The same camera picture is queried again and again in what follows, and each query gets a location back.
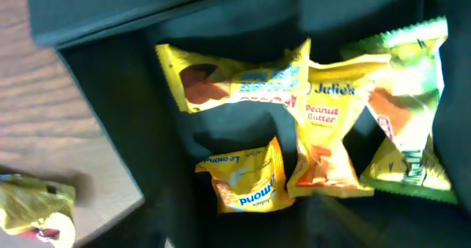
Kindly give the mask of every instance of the wooden table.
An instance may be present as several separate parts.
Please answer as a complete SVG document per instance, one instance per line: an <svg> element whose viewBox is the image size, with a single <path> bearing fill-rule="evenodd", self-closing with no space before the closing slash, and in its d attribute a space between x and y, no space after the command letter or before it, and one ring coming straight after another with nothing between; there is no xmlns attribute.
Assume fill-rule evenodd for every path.
<svg viewBox="0 0 471 248"><path fill-rule="evenodd" d="M136 208L142 197L76 85L29 36L26 0L0 0L0 171L77 189L77 244ZM1 247L44 247L0 232Z"/></svg>

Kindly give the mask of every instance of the packaged biscuit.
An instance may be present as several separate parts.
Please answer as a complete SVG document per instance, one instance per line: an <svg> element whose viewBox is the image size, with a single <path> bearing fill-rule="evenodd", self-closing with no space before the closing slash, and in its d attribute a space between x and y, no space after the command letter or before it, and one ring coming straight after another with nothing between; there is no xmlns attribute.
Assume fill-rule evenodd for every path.
<svg viewBox="0 0 471 248"><path fill-rule="evenodd" d="M361 181L390 193L457 203L448 176L433 153L431 136L421 153L412 162L386 138L361 174Z"/></svg>
<svg viewBox="0 0 471 248"><path fill-rule="evenodd" d="M72 247L75 189L19 174L0 175L0 227L55 247Z"/></svg>
<svg viewBox="0 0 471 248"><path fill-rule="evenodd" d="M376 35L346 47L344 56L355 53L390 53L392 55L392 70L378 83L369 100L368 108L378 124L392 141L392 144L402 153L397 152L388 159L404 160L408 168L403 169L402 178L396 177L395 183L387 188L399 194L424 196L429 199L444 200L441 193L429 191L424 183L430 174L425 161L432 162L439 170L443 168L433 153L433 141L430 133L436 109L443 91L442 65L439 47L447 39L447 21L437 18L432 21L399 29L393 32ZM385 141L384 146L391 144ZM374 161L378 164L380 156ZM365 181L371 174L365 171ZM446 175L442 176L444 183L450 184ZM449 186L445 195L452 195Z"/></svg>
<svg viewBox="0 0 471 248"><path fill-rule="evenodd" d="M305 93L311 41L282 60L255 65L157 45L167 83L180 111L196 113L221 104L255 101L284 104L293 116Z"/></svg>
<svg viewBox="0 0 471 248"><path fill-rule="evenodd" d="M286 176L278 140L267 147L216 155L196 165L209 171L220 213L269 212L294 203L285 190Z"/></svg>
<svg viewBox="0 0 471 248"><path fill-rule="evenodd" d="M360 185L342 139L365 108L376 82L389 72L390 56L364 55L343 63L311 62L305 126L297 125L297 167L289 196L314 191L337 197L371 196Z"/></svg>

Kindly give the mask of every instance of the snack packet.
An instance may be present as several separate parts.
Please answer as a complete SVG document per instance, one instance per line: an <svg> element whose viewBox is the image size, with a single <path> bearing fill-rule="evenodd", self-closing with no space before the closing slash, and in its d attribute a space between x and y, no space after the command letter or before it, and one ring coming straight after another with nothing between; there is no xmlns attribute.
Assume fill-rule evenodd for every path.
<svg viewBox="0 0 471 248"><path fill-rule="evenodd" d="M216 155L196 165L209 171L218 196L218 211L269 212L294 203L285 191L286 176L278 140L268 146Z"/></svg>
<svg viewBox="0 0 471 248"><path fill-rule="evenodd" d="M432 186L431 181L435 179L427 178L430 175L434 176L430 169L443 170L433 153L431 128L444 87L439 47L445 42L447 36L446 18L437 18L349 45L344 50L344 56L349 57L359 52L372 54L388 52L392 55L393 72L387 74L378 83L369 100L368 108L386 136L405 157L395 152L383 160L380 156L375 156L373 161L381 166L386 158L388 160L400 159L405 161L407 168L391 170L393 172L403 170L402 178L396 177L386 182L387 184L394 181L400 185L382 185L384 183L381 183L381 188L398 194L423 196L449 202L450 199L454 199L450 196L451 192L443 193L427 189L431 187L450 190L450 182L446 175L441 175L441 181L437 181L440 185L447 184L446 187L438 184ZM427 142L428 152L424 152ZM384 143L387 149L391 149L390 145L387 142ZM434 162L436 167L425 166L426 162L428 164ZM384 180L380 177L386 177L378 175L377 172L366 170L364 181L370 182L369 178Z"/></svg>
<svg viewBox="0 0 471 248"><path fill-rule="evenodd" d="M168 44L155 47L180 111L196 113L240 101L285 104L300 118L297 97L305 93L311 40L282 60L259 66L185 52Z"/></svg>
<svg viewBox="0 0 471 248"><path fill-rule="evenodd" d="M371 196L360 185L342 143L365 108L390 56L364 55L343 63L311 62L305 126L297 125L297 167L288 181L290 197L314 191L337 197Z"/></svg>
<svg viewBox="0 0 471 248"><path fill-rule="evenodd" d="M390 193L458 203L451 191L450 180L433 153L431 136L416 163L411 163L385 138L372 162L361 174L361 181Z"/></svg>
<svg viewBox="0 0 471 248"><path fill-rule="evenodd" d="M0 227L9 235L72 247L75 189L19 174L0 175Z"/></svg>

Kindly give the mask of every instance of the yellow snack packet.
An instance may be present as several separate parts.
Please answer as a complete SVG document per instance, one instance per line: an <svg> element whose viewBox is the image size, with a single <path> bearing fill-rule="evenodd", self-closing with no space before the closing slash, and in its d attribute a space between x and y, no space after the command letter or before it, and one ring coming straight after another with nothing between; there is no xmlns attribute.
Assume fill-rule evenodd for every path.
<svg viewBox="0 0 471 248"><path fill-rule="evenodd" d="M0 175L0 227L55 247L72 247L75 189L19 174Z"/></svg>
<svg viewBox="0 0 471 248"><path fill-rule="evenodd" d="M390 55L364 55L342 63L311 62L305 126L297 125L299 160L288 181L290 197L314 191L337 197L371 196L342 143L387 72Z"/></svg>
<svg viewBox="0 0 471 248"><path fill-rule="evenodd" d="M269 212L294 203L285 191L285 170L278 139L268 146L216 155L196 165L209 171L218 212Z"/></svg>
<svg viewBox="0 0 471 248"><path fill-rule="evenodd" d="M411 162L410 155L399 151L389 138L385 138L372 162L361 174L361 181L389 193L419 196L456 204L451 182L433 153L431 135L422 155Z"/></svg>
<svg viewBox="0 0 471 248"><path fill-rule="evenodd" d="M285 104L299 118L305 94L311 40L283 59L266 65L185 52L168 44L155 47L180 111L196 113L240 101Z"/></svg>

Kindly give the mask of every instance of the sealed wrapper end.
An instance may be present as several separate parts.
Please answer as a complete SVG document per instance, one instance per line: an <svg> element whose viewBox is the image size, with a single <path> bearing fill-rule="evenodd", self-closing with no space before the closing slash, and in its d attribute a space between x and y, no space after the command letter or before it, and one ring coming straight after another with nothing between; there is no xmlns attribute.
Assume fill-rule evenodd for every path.
<svg viewBox="0 0 471 248"><path fill-rule="evenodd" d="M0 227L9 235L73 247L75 189L19 174L0 175Z"/></svg>
<svg viewBox="0 0 471 248"><path fill-rule="evenodd" d="M370 92L390 72L390 55L364 55L343 63L311 62L305 126L297 124L298 163L288 181L290 197L313 192L336 197L371 196L361 185L342 143Z"/></svg>
<svg viewBox="0 0 471 248"><path fill-rule="evenodd" d="M392 72L378 82L368 102L386 136L403 153L421 152L443 90L439 47L448 36L446 18L385 32L345 46L357 54L392 56Z"/></svg>
<svg viewBox="0 0 471 248"><path fill-rule="evenodd" d="M305 93L311 40L282 60L255 65L174 48L155 47L180 111L196 113L240 101L284 104L297 117L297 97Z"/></svg>
<svg viewBox="0 0 471 248"><path fill-rule="evenodd" d="M216 155L196 165L209 171L220 213L269 212L294 203L285 190L286 176L278 140L268 146Z"/></svg>
<svg viewBox="0 0 471 248"><path fill-rule="evenodd" d="M386 138L361 174L361 181L389 193L456 204L448 176L433 153L430 136L428 140L422 154L412 163Z"/></svg>

